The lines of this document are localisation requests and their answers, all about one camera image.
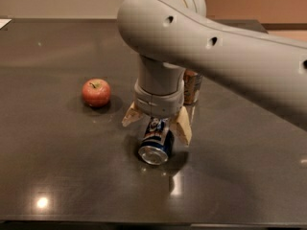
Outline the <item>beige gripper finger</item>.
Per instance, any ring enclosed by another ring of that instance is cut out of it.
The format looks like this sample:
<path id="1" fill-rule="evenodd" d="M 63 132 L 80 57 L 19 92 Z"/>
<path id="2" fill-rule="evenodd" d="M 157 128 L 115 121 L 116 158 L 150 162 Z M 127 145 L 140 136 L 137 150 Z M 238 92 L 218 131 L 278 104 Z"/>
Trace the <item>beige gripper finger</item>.
<path id="1" fill-rule="evenodd" d="M 170 120 L 170 130 L 175 134 L 180 143 L 188 146 L 192 139 L 192 129 L 186 107 L 183 106 L 178 114 Z"/>
<path id="2" fill-rule="evenodd" d="M 122 126 L 127 127 L 130 124 L 137 122 L 142 118 L 143 118 L 143 112 L 138 108 L 135 102 L 132 102 L 122 120 Z"/>

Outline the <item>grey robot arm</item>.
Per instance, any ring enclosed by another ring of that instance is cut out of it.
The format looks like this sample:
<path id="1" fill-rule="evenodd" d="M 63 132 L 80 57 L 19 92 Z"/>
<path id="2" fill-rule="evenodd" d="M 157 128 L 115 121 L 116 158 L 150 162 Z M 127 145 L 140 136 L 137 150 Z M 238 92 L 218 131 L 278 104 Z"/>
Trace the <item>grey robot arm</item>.
<path id="1" fill-rule="evenodd" d="M 182 77 L 190 69 L 305 128 L 307 44 L 205 15 L 204 0 L 124 0 L 118 30 L 139 55 L 139 75 L 123 125 L 144 115 L 168 118 L 172 132 L 189 144 Z"/>

